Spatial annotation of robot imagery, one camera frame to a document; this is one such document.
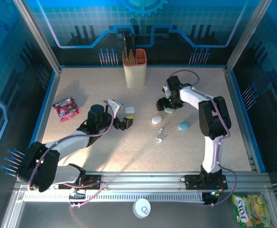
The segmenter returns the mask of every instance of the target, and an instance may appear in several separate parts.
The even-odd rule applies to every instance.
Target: table surface
[[[134,123],[125,130],[113,128],[92,146],[63,158],[59,165],[77,164],[87,171],[199,171],[204,159],[204,136],[200,131],[198,111],[191,105],[172,114],[158,112],[156,102],[164,97],[161,91],[166,79],[177,67],[148,67],[143,88],[126,87],[123,68],[64,68],[54,102],[72,97],[81,113],[60,122],[52,108],[42,142],[58,140],[71,134],[87,118],[90,107],[104,105],[103,100],[114,99],[124,107],[134,106]],[[243,138],[221,68],[190,68],[200,76],[195,87],[211,96],[223,96],[229,110],[231,137],[224,142],[221,164],[235,171],[250,171]],[[186,72],[178,73],[182,83],[194,83],[196,78]],[[157,125],[151,119],[162,115]],[[117,116],[126,116],[124,109]],[[187,121],[186,131],[178,130],[180,122]],[[156,143],[159,129],[163,128],[162,143]]]

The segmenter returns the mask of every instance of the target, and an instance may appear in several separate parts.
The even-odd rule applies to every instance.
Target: gear graphic
[[[8,23],[15,15],[15,5],[12,0],[0,0],[0,19]]]
[[[134,13],[135,16],[140,14],[142,17],[157,13],[157,10],[163,9],[163,4],[168,3],[167,0],[119,0],[119,2],[129,13]]]

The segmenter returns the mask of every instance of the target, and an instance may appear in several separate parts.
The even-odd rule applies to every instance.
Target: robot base
[[[207,173],[203,166],[199,175],[185,175],[186,190],[226,190],[228,189],[226,176],[222,170]]]

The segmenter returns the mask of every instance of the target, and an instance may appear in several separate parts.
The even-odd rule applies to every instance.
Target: light blue object
[[[178,124],[178,129],[181,131],[187,130],[189,128],[188,122],[181,122]]]

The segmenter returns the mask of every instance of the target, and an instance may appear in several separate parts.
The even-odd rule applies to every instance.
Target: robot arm
[[[118,101],[108,100],[107,104],[110,108],[107,105],[104,109],[99,104],[91,106],[87,119],[69,136],[46,144],[32,143],[18,168],[17,178],[29,183],[33,176],[30,187],[39,192],[46,191],[52,184],[68,182],[81,185],[85,181],[86,171],[75,164],[58,166],[58,162],[73,152],[92,145],[104,131],[109,130],[112,118],[113,126],[122,131],[133,123],[133,119],[129,117],[125,117],[122,122],[116,117],[121,106]],[[42,156],[44,158],[33,175]]]
[[[215,101],[229,129],[231,127],[231,121],[224,98],[221,96],[212,97],[204,95],[190,84],[181,84],[177,76],[171,76],[167,79],[167,83],[163,86],[163,91],[166,97],[157,101],[156,106],[158,111],[162,111],[166,107],[178,109],[183,107],[183,103],[189,103],[199,111],[200,129],[205,136],[205,157],[201,165],[201,173],[208,176],[209,174],[221,172],[216,159],[218,157],[218,161],[220,161],[223,141],[220,142],[219,151],[217,147],[219,145],[219,139],[227,133],[218,116],[213,116],[215,109],[207,97]]]

